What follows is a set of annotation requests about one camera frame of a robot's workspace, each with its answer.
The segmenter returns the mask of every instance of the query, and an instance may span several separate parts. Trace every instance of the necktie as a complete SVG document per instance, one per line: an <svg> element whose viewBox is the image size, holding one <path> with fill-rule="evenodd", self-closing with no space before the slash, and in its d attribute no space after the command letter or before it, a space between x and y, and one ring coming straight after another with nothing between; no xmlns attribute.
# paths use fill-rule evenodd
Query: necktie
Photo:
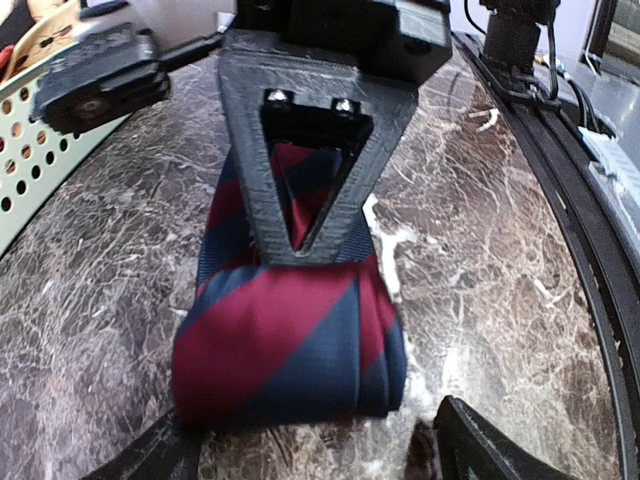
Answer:
<svg viewBox="0 0 640 480"><path fill-rule="evenodd" d="M341 156L291 144L271 163L294 248ZM262 265L227 159L200 253L193 307L176 334L172 390L185 425L316 423L397 410L402 328L361 215L335 264Z"/></svg>

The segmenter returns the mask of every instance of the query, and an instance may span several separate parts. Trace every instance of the marble countertop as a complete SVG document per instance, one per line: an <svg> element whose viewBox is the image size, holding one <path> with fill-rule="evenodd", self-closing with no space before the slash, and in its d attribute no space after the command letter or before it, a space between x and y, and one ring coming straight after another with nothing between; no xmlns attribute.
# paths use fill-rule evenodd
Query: marble countertop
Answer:
<svg viewBox="0 0 640 480"><path fill-rule="evenodd" d="M178 72L173 98L112 135L0 261L0 478L78 478L171 407L173 336L229 148L216 63ZM405 465L416 422L428 426L447 394L560 470L617 476L585 296L494 108L456 53L422 88L375 190L385 238L415 233L377 241L395 248L384 274L407 332L401 410L350 426L212 434L201 478L438 478L430 462L410 475ZM432 450L428 428L417 432Z"/></svg>

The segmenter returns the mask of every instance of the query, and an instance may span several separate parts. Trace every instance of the perforated plastic panel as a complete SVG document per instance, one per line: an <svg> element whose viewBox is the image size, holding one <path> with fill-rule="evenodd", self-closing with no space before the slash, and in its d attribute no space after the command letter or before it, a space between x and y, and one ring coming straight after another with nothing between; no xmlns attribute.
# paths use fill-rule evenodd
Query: perforated plastic panel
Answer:
<svg viewBox="0 0 640 480"><path fill-rule="evenodd" d="M0 256L67 176L125 118L74 137L30 120L44 66L0 90Z"/></svg>

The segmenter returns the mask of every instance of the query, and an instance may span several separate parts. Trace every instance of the red and navy striped fabric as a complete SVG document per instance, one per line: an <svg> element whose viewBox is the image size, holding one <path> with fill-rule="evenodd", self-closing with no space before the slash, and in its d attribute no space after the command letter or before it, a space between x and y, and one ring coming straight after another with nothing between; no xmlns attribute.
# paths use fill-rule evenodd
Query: red and navy striped fabric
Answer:
<svg viewBox="0 0 640 480"><path fill-rule="evenodd" d="M278 145L272 165L298 247L340 156ZM187 425L218 429L315 423L397 410L406 378L398 314L364 216L337 262L260 264L233 162L220 176L197 294L178 329L172 389Z"/></svg>

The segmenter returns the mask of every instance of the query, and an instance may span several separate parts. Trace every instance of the screw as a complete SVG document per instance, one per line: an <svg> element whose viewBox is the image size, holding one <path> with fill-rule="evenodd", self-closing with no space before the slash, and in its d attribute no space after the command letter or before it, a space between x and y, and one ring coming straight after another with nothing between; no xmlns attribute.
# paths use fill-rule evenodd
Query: screw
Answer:
<svg viewBox="0 0 640 480"><path fill-rule="evenodd" d="M104 100L100 98L90 98L84 103L78 105L76 107L76 112L81 118L90 120L103 113L107 107L107 102Z"/></svg>
<svg viewBox="0 0 640 480"><path fill-rule="evenodd" d="M340 115L348 115L351 113L355 113L356 111L356 107L353 102L351 100L347 100L346 98L336 100L333 108Z"/></svg>
<svg viewBox="0 0 640 480"><path fill-rule="evenodd" d="M284 103L289 100L289 96L282 90L271 90L267 95L267 100L270 102Z"/></svg>

